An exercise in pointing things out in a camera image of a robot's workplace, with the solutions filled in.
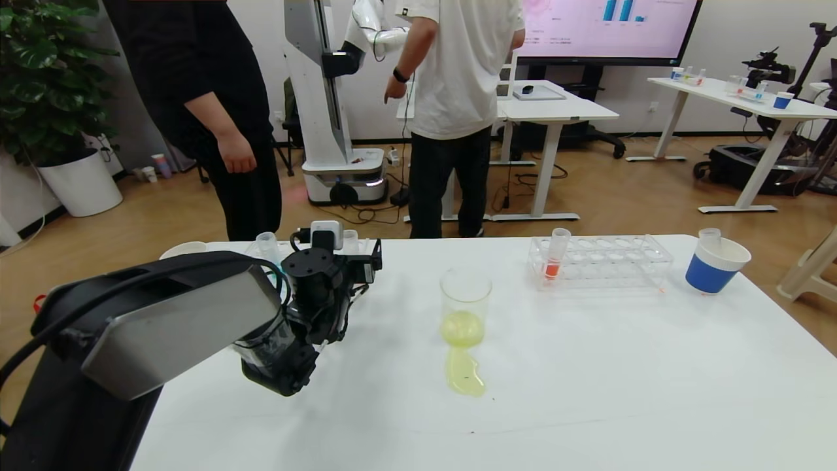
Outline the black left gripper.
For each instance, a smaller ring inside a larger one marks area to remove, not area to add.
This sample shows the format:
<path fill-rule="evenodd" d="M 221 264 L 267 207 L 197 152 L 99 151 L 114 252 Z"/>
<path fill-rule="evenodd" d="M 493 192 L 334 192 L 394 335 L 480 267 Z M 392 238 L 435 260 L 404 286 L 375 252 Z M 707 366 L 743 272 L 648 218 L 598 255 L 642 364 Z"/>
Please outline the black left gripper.
<path fill-rule="evenodd" d="M 376 239 L 371 256 L 346 256 L 349 284 L 372 284 L 375 272 L 383 268 L 382 239 Z"/>

